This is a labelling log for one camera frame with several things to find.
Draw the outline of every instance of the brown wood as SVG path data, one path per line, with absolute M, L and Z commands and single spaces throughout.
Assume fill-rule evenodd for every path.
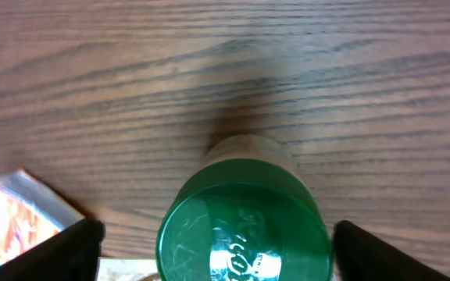
M 154 256 L 210 144 L 285 145 L 327 227 L 450 275 L 450 1 L 0 0 L 0 173 Z

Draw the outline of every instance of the wooden table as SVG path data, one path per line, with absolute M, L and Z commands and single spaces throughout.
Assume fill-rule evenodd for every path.
M 210 145 L 295 156 L 350 219 L 450 275 L 450 1 L 0 0 L 0 173 L 23 166 L 154 257 Z

